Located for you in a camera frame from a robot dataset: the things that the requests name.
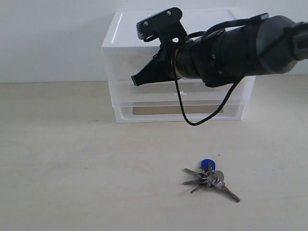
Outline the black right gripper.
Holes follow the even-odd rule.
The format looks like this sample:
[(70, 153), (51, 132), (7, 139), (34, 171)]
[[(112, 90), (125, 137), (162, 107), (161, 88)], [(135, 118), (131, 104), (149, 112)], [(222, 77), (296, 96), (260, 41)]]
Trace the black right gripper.
[(135, 86), (140, 86), (151, 83), (169, 82), (182, 78), (192, 79), (192, 76), (184, 73), (184, 71), (177, 67), (177, 64), (174, 64), (179, 49), (192, 42), (192, 39), (182, 42), (174, 42), (173, 40), (163, 42), (153, 59), (137, 74), (131, 76), (133, 84)]

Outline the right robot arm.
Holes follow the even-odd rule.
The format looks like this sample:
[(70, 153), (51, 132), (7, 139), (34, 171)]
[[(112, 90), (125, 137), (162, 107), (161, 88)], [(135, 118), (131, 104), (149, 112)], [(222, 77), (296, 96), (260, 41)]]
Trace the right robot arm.
[(139, 39), (159, 39), (160, 49), (131, 78), (136, 86), (201, 79), (208, 87), (231, 84), (239, 76), (289, 72), (308, 57), (308, 25), (267, 14), (226, 21), (194, 40), (180, 17), (155, 15), (137, 23)]

